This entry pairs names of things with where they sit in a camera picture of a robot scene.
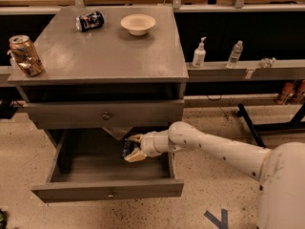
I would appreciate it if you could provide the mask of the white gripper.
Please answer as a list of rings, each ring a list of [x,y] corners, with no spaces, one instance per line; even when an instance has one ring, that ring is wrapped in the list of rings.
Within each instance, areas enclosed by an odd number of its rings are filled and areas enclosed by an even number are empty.
[[[124,159],[128,162],[138,162],[145,160],[147,156],[158,156],[158,152],[154,147],[154,135],[155,132],[149,132],[144,135],[137,134],[129,136],[128,140],[140,143],[141,149],[135,148],[129,155],[125,156]]]

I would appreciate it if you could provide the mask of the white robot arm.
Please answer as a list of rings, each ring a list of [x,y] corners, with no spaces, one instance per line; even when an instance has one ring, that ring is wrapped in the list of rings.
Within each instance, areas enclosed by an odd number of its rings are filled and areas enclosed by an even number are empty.
[[[201,149],[259,182],[259,229],[305,229],[305,144],[288,142],[274,149],[209,135],[177,121],[165,131],[128,138],[135,147],[128,162],[164,153]]]

